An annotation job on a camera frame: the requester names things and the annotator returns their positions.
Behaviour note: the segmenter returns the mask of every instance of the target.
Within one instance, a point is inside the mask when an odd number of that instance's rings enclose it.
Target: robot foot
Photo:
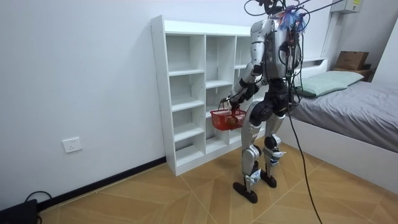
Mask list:
[[[261,170],[261,179],[263,181],[265,181],[268,184],[268,186],[270,186],[272,188],[276,188],[276,180],[275,180],[275,178],[274,177],[268,177],[266,171]]]
[[[233,184],[233,188],[237,193],[248,199],[251,203],[257,203],[257,194],[254,191],[251,191],[251,193],[247,192],[246,187],[243,184],[235,182]]]

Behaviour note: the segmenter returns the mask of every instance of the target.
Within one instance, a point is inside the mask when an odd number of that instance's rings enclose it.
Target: power socket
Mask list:
[[[73,139],[68,139],[68,140],[63,140],[62,141],[63,148],[65,149],[65,152],[74,152],[80,149],[83,149],[81,146],[80,138],[73,138]]]

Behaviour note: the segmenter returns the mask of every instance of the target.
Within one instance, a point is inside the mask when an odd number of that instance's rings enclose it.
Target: light green pillow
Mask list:
[[[318,74],[317,76],[322,76],[327,80],[338,81],[346,86],[352,85],[363,78],[361,74],[358,74],[356,72],[339,72],[339,71],[325,72]]]
[[[303,79],[302,88],[301,86],[297,87],[297,94],[308,98],[314,98],[345,89],[347,89],[347,86],[340,82],[314,76]]]
[[[363,76],[355,72],[330,71],[309,78],[303,78],[302,88],[300,82],[296,83],[297,94],[308,98],[323,96],[325,94],[345,90],[349,85],[356,83]]]

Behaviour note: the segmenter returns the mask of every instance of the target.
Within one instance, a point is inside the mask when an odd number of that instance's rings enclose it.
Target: red basket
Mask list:
[[[210,111],[211,121],[213,126],[220,130],[234,130],[236,128],[242,128],[244,117],[246,116],[246,111],[243,110],[214,110]]]

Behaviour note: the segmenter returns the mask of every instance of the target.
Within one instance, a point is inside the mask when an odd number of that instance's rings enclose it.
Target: gray bedsheet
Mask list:
[[[398,152],[398,88],[358,82],[303,99],[292,115],[306,123]]]

